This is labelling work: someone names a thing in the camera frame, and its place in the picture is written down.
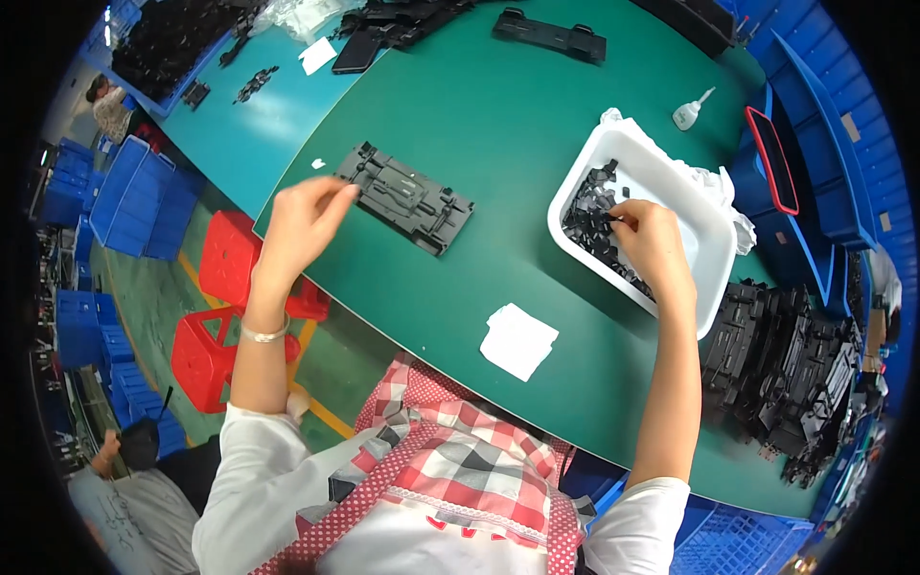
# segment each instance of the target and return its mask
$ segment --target clear plastic bag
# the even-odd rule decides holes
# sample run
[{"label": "clear plastic bag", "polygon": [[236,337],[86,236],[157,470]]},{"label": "clear plastic bag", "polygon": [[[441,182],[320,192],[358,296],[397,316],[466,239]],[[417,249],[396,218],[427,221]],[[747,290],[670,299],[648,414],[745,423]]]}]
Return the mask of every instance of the clear plastic bag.
[{"label": "clear plastic bag", "polygon": [[334,16],[363,4],[363,0],[273,0],[256,17],[249,36],[274,25],[286,30],[291,38],[312,45],[319,29]]}]

